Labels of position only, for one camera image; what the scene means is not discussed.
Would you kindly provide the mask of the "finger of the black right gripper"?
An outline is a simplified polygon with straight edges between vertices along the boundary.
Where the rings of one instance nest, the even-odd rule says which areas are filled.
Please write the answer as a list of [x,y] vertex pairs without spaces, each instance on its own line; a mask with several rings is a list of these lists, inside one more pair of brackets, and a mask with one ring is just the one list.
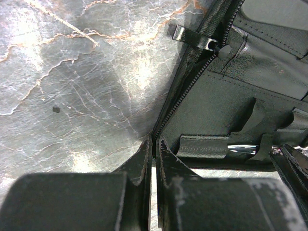
[[308,213],[308,157],[285,144],[270,152],[270,159],[284,184],[291,190],[302,214]]

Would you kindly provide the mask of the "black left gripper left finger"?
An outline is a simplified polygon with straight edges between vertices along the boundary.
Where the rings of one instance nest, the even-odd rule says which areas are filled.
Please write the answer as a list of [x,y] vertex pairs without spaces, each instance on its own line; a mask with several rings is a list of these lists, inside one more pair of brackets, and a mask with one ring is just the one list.
[[3,231],[147,231],[152,139],[110,173],[33,173],[9,189]]

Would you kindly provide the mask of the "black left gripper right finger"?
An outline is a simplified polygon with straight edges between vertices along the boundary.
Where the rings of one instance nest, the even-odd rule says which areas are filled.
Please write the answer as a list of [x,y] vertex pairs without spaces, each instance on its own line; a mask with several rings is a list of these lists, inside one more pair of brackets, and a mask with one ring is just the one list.
[[305,231],[287,186],[273,178],[203,178],[156,142],[158,226],[164,231]]

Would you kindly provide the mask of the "black zip tool case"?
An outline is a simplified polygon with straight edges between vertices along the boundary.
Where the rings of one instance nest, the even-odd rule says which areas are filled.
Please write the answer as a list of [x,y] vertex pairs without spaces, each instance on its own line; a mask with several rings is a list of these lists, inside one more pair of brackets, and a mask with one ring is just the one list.
[[[153,130],[191,167],[272,170],[270,150],[308,144],[308,3],[216,0],[196,30]],[[228,145],[258,145],[255,155]]]

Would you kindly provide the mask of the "silver thinning scissors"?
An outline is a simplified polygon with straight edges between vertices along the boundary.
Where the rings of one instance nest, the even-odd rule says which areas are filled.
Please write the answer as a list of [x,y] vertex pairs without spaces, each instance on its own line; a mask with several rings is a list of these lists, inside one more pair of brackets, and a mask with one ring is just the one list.
[[258,148],[259,148],[258,145],[248,145],[248,144],[228,145],[228,150],[232,152],[239,152],[252,155],[256,154]]

